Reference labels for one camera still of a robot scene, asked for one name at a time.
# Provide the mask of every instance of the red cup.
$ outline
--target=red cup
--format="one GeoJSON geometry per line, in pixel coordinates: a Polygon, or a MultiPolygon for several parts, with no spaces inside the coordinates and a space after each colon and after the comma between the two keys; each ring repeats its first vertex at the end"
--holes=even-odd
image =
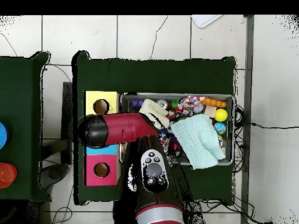
{"type": "Polygon", "coordinates": [[[0,163],[0,189],[9,187],[16,179],[16,168],[9,163],[0,163]]]}

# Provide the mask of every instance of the pink box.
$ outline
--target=pink box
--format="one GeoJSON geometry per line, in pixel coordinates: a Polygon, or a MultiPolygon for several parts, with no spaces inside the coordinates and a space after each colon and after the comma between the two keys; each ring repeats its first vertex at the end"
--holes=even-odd
{"type": "Polygon", "coordinates": [[[86,156],[86,186],[115,186],[117,184],[117,155],[87,155],[86,156]],[[104,177],[98,177],[94,167],[98,163],[106,163],[110,172],[104,177]]]}

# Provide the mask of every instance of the gray tray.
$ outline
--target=gray tray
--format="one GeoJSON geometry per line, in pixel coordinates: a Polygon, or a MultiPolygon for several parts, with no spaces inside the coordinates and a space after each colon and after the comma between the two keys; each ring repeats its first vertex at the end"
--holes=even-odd
{"type": "MultiPolygon", "coordinates": [[[[153,101],[157,101],[160,99],[164,99],[168,102],[172,100],[180,100],[186,96],[206,96],[215,100],[221,100],[226,102],[227,106],[224,108],[228,117],[227,120],[224,121],[224,124],[227,126],[227,131],[222,134],[223,137],[223,147],[225,147],[225,158],[223,160],[219,160],[218,166],[227,166],[230,165],[234,159],[234,118],[235,118],[235,97],[230,94],[162,94],[162,93],[137,93],[137,95],[131,95],[128,93],[123,93],[120,95],[120,110],[122,113],[132,112],[133,109],[130,106],[130,101],[133,99],[150,99],[153,101]]],[[[180,164],[182,165],[190,165],[189,161],[184,156],[178,157],[180,164]]]]}

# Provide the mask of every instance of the green table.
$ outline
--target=green table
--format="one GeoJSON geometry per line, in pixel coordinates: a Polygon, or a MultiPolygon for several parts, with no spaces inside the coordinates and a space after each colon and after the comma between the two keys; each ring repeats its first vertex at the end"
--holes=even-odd
{"type": "Polygon", "coordinates": [[[0,57],[0,122],[9,139],[0,149],[0,162],[13,164],[18,176],[0,189],[0,199],[43,202],[48,194],[39,187],[41,155],[41,71],[47,52],[31,58],[0,57]]]}
{"type": "MultiPolygon", "coordinates": [[[[83,92],[86,90],[146,92],[146,93],[234,93],[235,60],[191,59],[186,61],[132,61],[124,59],[89,59],[85,51],[79,51],[72,60],[73,114],[83,115],[83,92]]],[[[112,201],[119,199],[120,187],[85,187],[83,185],[83,149],[74,147],[75,202],[112,201]]],[[[192,199],[223,199],[232,204],[232,168],[215,166],[203,170],[184,171],[192,193],[192,199]]],[[[182,175],[180,167],[172,169],[177,178],[182,175]]]]}

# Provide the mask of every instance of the yellow box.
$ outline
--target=yellow box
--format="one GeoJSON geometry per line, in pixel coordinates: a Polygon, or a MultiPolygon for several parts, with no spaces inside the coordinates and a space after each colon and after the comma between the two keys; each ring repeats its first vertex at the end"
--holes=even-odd
{"type": "Polygon", "coordinates": [[[96,114],[93,104],[97,100],[106,100],[109,104],[108,114],[119,112],[119,94],[117,92],[86,91],[86,115],[96,114]]]}

